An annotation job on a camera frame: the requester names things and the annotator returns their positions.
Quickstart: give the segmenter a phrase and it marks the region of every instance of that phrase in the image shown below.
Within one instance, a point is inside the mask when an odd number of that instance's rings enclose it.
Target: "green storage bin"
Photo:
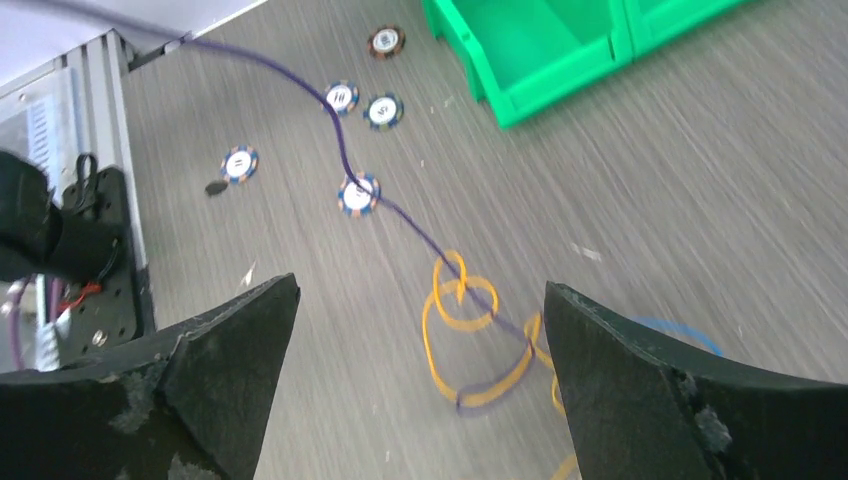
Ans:
[[[638,57],[747,0],[624,0]]]
[[[511,127],[633,60],[622,0],[423,0],[476,101]]]

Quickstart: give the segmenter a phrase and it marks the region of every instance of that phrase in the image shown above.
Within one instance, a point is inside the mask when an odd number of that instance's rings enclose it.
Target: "red wire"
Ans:
[[[96,283],[89,283],[88,285],[82,287],[80,290],[79,296],[73,302],[63,301],[59,303],[59,312],[64,312],[67,309],[74,309],[82,305],[82,302],[85,301],[86,297],[89,295],[94,295],[103,291],[103,287]]]

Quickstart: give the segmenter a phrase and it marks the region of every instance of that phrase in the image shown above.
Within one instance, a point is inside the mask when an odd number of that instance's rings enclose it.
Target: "gray wood-grain floor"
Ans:
[[[408,41],[380,63],[364,45],[384,23]],[[696,326],[733,359],[848,381],[846,25],[839,0],[760,2],[508,132],[469,99],[415,0],[277,0],[210,36],[319,88],[401,96],[388,133],[344,120],[354,168],[492,280],[513,322],[552,279]],[[434,256],[387,209],[339,213],[338,149],[311,98],[190,48],[125,88],[159,325],[229,299],[254,265],[254,283],[294,272],[303,287],[257,478],[550,477],[571,450],[550,374],[457,418],[419,333]],[[241,143],[259,150],[258,174],[206,198]],[[457,384],[521,350],[433,325]]]

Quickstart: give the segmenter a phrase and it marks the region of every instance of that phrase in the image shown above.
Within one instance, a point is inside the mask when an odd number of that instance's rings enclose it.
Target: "black plastic part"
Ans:
[[[96,281],[106,270],[111,270],[110,264],[118,266],[124,261],[126,246],[120,245],[123,241],[120,223],[84,218],[56,207],[52,208],[52,212],[54,218],[60,218],[61,230],[56,248],[50,255],[48,273],[55,273],[68,281],[87,283]]]
[[[0,150],[0,281],[34,273],[52,249],[47,177],[36,166]]]
[[[848,386],[761,370],[548,283],[545,329],[585,480],[848,478]]]
[[[220,195],[230,186],[230,182],[225,180],[215,180],[213,182],[209,182],[206,185],[206,195],[209,197],[214,197],[215,195]]]
[[[81,249],[87,245],[87,239],[94,236],[99,241],[100,251],[92,254],[100,255],[101,258],[104,255],[109,256],[106,263],[112,265],[108,269],[108,275],[101,282],[103,290],[98,294],[86,296],[82,303],[71,310],[70,332],[67,338],[59,340],[59,358],[62,364],[76,361],[80,356],[124,344],[152,331],[149,327],[145,329],[145,318],[142,315],[139,274],[135,266],[132,223],[124,174],[119,169],[110,167],[98,172],[97,176],[97,215],[84,220],[68,211],[64,212],[65,215],[96,228],[89,227],[87,232],[83,232],[85,236],[77,238],[73,246],[68,248]],[[74,205],[79,193],[76,186],[68,187],[63,196],[64,204]],[[114,262],[109,262],[111,257],[114,257]],[[68,295],[71,300],[77,298],[81,286],[78,284],[71,289]],[[98,335],[101,342],[93,341],[95,335]]]
[[[299,301],[277,277],[76,366],[0,375],[3,478],[251,480]]]

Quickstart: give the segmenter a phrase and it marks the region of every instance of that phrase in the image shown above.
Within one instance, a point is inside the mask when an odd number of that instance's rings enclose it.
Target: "blue and white poker chip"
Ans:
[[[339,187],[339,209],[351,217],[368,215],[380,199],[380,182],[374,175],[359,172],[356,178],[362,188],[357,187],[349,178],[345,178]]]
[[[244,183],[256,173],[259,167],[259,154],[249,145],[239,145],[224,157],[221,162],[221,176],[229,183]]]
[[[356,108],[359,103],[359,88],[353,82],[339,80],[330,84],[324,90],[324,99],[327,100],[339,116],[347,115]],[[327,107],[323,104],[321,108],[326,112]]]
[[[403,102],[394,93],[386,92],[368,102],[362,117],[372,130],[386,131],[394,128],[403,118]]]

